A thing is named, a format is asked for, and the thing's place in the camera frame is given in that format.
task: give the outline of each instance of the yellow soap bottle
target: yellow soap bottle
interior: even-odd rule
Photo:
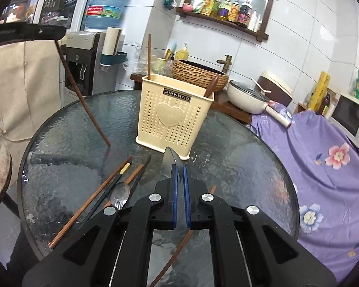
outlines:
[[[185,43],[185,47],[181,50],[178,50],[174,58],[188,60],[188,57],[189,57],[188,44]]]

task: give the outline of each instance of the white microwave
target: white microwave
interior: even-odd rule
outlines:
[[[359,148],[359,100],[348,94],[341,94],[328,120],[341,129]]]

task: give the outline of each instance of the blue gripper pad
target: blue gripper pad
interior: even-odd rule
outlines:
[[[177,227],[177,205],[178,205],[178,180],[180,175],[178,173],[178,168],[175,167],[174,171],[174,191],[173,191],[173,225]]]
[[[185,199],[185,216],[186,216],[186,226],[190,228],[191,225],[191,204],[190,204],[190,194],[189,194],[189,180],[188,180],[188,171],[186,165],[183,167],[183,190],[184,190],[184,199]]]

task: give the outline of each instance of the heart emblem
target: heart emblem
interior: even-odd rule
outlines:
[[[171,107],[165,102],[156,106],[156,113],[161,123],[166,127],[177,125],[185,117],[185,113],[179,107]]]

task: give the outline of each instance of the cream plastic basket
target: cream plastic basket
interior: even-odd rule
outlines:
[[[143,77],[136,142],[162,153],[169,146],[187,160],[214,101],[214,93],[203,97],[205,91],[159,74]]]

